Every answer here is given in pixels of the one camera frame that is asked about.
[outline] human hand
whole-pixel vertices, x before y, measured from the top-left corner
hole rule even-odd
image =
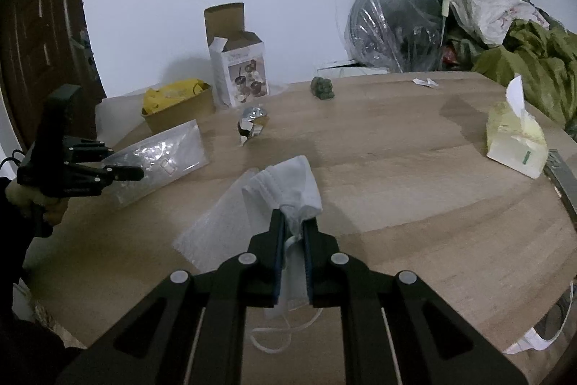
[[[18,207],[22,216],[27,219],[32,218],[33,204],[44,207],[44,221],[51,226],[58,225],[62,221],[70,199],[48,198],[38,188],[18,184],[16,180],[8,183],[5,194],[8,202]]]

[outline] olive green fabric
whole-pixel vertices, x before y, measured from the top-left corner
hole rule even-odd
[[[472,69],[507,86],[523,76],[526,100],[560,126],[574,126],[577,112],[577,35],[515,20],[503,45],[478,57]]]

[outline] cardboard box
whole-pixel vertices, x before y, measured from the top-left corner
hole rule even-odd
[[[204,22],[217,99],[238,106],[268,95],[264,44],[245,31],[244,4],[210,7],[204,11]]]
[[[212,87],[207,84],[207,87],[198,95],[150,115],[142,113],[142,117],[151,131],[157,134],[193,119],[212,115],[214,112]]]

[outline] wooden table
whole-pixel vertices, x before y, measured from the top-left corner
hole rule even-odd
[[[342,251],[381,272],[415,271],[495,347],[513,343],[577,273],[577,234],[547,178],[485,157],[487,111],[504,88],[476,73],[427,73],[344,78],[334,90],[320,101],[300,83],[266,98],[270,122],[244,147],[238,111],[200,121],[211,163],[125,209],[73,201],[54,235],[29,250],[36,298],[90,345],[172,270],[194,271],[172,240],[236,178],[303,154],[322,195],[319,227]],[[577,173],[577,144],[529,109]],[[285,354],[247,346],[243,380],[343,383],[339,330],[331,309]]]

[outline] brown door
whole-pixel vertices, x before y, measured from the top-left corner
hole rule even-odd
[[[94,107],[105,97],[89,47],[82,0],[0,0],[2,87],[25,147],[34,141],[45,97],[63,83],[82,92],[70,134],[94,138]]]

